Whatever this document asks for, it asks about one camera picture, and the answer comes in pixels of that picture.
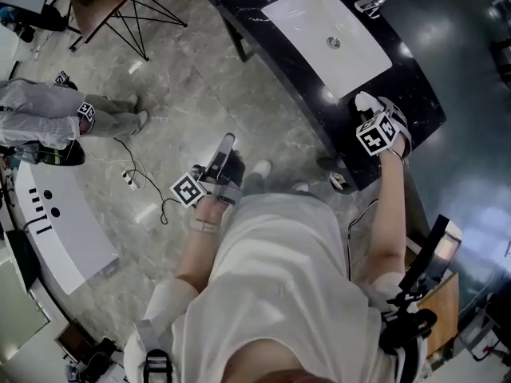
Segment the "white sink basin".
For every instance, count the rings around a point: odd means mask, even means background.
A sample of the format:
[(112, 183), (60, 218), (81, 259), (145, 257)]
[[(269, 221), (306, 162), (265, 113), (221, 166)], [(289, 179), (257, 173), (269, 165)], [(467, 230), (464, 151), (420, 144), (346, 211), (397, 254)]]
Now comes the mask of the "white sink basin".
[[(340, 99), (392, 67), (371, 33), (340, 0), (278, 0), (262, 9)], [(334, 36), (339, 49), (326, 40)]]

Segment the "black marble counter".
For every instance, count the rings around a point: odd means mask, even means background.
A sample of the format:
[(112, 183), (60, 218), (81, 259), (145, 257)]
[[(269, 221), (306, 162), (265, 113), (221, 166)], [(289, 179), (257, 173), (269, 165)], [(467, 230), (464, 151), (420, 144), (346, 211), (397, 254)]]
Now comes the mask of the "black marble counter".
[(379, 178), (380, 167), (358, 141), (361, 118), (355, 96), (365, 91), (386, 97), (407, 120), (412, 146), (417, 147), (446, 121), (434, 91), (406, 45), (381, 16), (370, 19), (355, 9), (358, 0), (340, 0), (371, 33), (392, 61), (392, 67), (340, 99), (334, 98), (315, 71), (262, 9), (278, 0), (209, 0), (229, 29), (236, 30), (262, 57), (301, 108), (339, 169), (350, 192)]

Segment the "black belt pack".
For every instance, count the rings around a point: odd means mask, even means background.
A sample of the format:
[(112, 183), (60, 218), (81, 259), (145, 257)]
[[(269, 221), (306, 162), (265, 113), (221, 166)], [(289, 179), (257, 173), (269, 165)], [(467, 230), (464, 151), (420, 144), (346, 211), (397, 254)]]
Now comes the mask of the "black belt pack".
[(429, 337), (437, 320), (437, 315), (429, 309), (414, 313), (399, 309), (395, 313), (384, 314), (379, 345), (384, 352), (394, 354), (397, 349), (404, 348), (419, 338)]

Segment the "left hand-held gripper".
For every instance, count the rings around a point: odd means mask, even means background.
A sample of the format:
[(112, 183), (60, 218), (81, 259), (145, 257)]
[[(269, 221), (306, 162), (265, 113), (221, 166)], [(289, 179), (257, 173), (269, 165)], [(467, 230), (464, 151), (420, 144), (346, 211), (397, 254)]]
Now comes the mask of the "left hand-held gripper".
[(194, 165), (170, 187), (182, 206), (196, 206), (206, 195), (217, 196), (232, 206), (240, 201), (245, 164), (233, 148), (235, 140), (234, 134), (227, 133), (207, 166)]

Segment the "pale pink wristwatch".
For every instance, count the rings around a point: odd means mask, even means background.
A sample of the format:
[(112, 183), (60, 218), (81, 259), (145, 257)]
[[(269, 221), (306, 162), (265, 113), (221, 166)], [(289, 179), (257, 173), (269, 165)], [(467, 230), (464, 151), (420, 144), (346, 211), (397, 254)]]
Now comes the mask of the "pale pink wristwatch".
[(189, 223), (191, 229), (206, 234), (218, 234), (220, 232), (220, 225), (209, 223), (203, 220), (191, 218)]

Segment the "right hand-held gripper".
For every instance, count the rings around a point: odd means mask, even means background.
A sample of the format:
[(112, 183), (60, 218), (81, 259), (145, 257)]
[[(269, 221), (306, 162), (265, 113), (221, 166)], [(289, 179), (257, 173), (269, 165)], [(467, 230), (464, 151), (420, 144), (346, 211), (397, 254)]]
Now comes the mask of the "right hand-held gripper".
[(401, 159), (407, 158), (412, 151), (412, 138), (407, 126), (407, 120), (391, 100), (386, 97), (377, 97), (384, 109), (378, 113), (372, 113), (369, 119), (363, 121), (356, 128), (355, 135), (370, 156), (389, 150), (394, 152), (393, 146), (398, 135), (404, 137), (405, 147)]

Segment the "white power strip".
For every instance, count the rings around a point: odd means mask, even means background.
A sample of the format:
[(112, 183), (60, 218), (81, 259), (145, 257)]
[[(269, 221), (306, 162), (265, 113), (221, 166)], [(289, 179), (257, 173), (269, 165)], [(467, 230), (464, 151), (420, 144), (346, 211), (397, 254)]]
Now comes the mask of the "white power strip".
[(143, 188), (143, 185), (139, 183), (137, 180), (137, 177), (139, 176), (139, 173), (137, 170), (124, 170), (121, 173), (122, 178), (127, 183), (127, 185), (134, 191), (139, 191)]

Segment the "chrome faucet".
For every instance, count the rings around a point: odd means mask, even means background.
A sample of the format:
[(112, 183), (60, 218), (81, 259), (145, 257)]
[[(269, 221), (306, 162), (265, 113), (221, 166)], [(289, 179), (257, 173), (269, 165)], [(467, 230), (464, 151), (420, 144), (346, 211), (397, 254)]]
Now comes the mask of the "chrome faucet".
[(388, 0), (358, 0), (355, 3), (355, 9), (366, 14), (370, 19), (376, 19), (380, 16), (379, 9), (386, 1)]

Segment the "black monitor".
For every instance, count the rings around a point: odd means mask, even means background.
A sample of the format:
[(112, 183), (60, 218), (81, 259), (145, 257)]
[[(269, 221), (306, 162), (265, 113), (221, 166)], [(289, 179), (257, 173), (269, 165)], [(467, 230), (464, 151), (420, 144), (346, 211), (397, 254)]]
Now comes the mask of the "black monitor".
[(399, 287), (405, 292), (426, 294), (440, 285), (462, 238), (463, 233), (458, 226), (444, 215), (439, 215)]

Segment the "person's left forearm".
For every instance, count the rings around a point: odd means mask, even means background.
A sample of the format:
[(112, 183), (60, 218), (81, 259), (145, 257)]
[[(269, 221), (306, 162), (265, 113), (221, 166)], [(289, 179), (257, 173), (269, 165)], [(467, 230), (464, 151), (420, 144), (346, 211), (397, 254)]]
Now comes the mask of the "person's left forearm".
[[(192, 218), (221, 226), (228, 205), (214, 195), (207, 195), (198, 203)], [(198, 293), (208, 285), (213, 263), (220, 245), (220, 233), (206, 234), (190, 228), (188, 241), (176, 266), (176, 278), (187, 282)]]

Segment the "person's white shirt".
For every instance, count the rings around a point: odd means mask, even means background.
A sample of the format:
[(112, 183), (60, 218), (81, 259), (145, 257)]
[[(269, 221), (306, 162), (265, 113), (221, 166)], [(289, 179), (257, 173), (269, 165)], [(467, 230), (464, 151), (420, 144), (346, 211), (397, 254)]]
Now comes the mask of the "person's white shirt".
[(250, 195), (230, 220), (203, 291), (178, 278), (156, 286), (145, 313), (153, 339), (130, 336), (125, 373), (129, 383), (142, 383), (146, 353), (158, 347), (169, 355), (176, 383), (220, 383), (238, 349), (270, 340), (334, 383), (415, 379), (423, 339), (417, 354), (388, 354), (379, 344), (382, 316), (402, 278), (388, 272), (366, 286), (352, 283), (337, 219), (325, 203)]

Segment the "person's right forearm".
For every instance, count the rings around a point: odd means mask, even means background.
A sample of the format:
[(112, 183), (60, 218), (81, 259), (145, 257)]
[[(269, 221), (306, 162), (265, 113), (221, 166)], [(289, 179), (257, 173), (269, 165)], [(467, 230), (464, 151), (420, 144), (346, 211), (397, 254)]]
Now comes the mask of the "person's right forearm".
[(405, 272), (406, 207), (404, 163), (397, 151), (379, 154), (381, 183), (366, 257), (366, 280), (375, 282), (388, 273)]

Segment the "white console with black slots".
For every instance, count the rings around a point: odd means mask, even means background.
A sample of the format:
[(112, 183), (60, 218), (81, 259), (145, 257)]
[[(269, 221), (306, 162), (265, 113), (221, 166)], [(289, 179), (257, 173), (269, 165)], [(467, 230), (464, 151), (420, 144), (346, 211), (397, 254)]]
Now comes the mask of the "white console with black slots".
[(72, 294), (117, 259), (73, 168), (21, 162), (14, 190), (37, 253), (64, 293)]

